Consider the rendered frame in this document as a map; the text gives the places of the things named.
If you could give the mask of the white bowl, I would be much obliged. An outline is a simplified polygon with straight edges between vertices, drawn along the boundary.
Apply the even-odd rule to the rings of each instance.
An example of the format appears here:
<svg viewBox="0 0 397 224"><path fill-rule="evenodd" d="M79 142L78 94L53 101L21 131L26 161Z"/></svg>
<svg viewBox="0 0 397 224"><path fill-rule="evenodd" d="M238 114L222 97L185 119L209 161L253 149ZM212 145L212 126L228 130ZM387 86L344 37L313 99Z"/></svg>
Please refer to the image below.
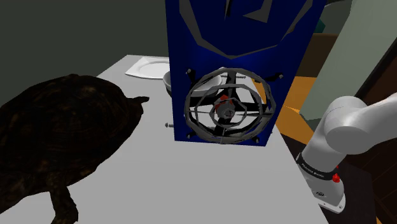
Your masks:
<svg viewBox="0 0 397 224"><path fill-rule="evenodd" d="M202 86L198 87L195 89L192 93L192 97L202 97L211 87L218 86L222 84L222 77L217 76L207 82L205 82ZM166 87L167 93L172 96L171 93L171 75L170 72L166 72L163 77L163 82Z"/></svg>

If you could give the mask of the white square plate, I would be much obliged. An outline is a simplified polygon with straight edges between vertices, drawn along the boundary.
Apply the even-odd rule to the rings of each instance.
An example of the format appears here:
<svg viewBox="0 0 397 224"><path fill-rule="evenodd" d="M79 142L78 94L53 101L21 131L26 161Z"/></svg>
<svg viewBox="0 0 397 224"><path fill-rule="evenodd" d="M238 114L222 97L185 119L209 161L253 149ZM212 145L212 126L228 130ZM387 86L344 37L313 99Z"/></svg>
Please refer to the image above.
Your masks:
<svg viewBox="0 0 397 224"><path fill-rule="evenodd" d="M170 71L168 57L141 57L125 74L144 79L161 80Z"/></svg>

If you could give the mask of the blue box with grey fan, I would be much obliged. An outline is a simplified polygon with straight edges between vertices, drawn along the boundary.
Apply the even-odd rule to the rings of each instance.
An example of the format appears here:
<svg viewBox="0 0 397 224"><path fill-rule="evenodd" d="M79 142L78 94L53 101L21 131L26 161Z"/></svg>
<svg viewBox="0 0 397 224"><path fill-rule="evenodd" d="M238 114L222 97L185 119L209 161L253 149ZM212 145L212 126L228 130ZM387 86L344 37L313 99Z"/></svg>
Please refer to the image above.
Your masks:
<svg viewBox="0 0 397 224"><path fill-rule="evenodd" d="M165 0L174 138L266 145L327 0Z"/></svg>

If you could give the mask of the dark brown turtle figure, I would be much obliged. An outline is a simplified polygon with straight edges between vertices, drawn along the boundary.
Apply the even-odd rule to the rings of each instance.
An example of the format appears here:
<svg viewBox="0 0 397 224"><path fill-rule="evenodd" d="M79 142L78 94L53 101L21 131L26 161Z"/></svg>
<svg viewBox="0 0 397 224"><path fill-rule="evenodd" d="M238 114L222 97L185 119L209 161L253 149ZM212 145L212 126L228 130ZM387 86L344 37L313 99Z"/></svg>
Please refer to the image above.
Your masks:
<svg viewBox="0 0 397 224"><path fill-rule="evenodd" d="M51 224L75 224L69 186L91 175L132 135L146 96L102 78L69 74L33 85L0 106L0 214L47 192Z"/></svg>

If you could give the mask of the dark robot stand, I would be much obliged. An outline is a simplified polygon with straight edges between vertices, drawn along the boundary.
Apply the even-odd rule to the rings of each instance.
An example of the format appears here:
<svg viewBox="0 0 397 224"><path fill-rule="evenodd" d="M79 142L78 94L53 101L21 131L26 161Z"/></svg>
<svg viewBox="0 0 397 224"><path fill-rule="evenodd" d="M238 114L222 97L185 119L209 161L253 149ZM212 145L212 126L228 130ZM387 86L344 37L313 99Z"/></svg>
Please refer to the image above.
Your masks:
<svg viewBox="0 0 397 224"><path fill-rule="evenodd" d="M345 160L339 164L346 204L340 214L321 208L329 224L377 224L371 175Z"/></svg>

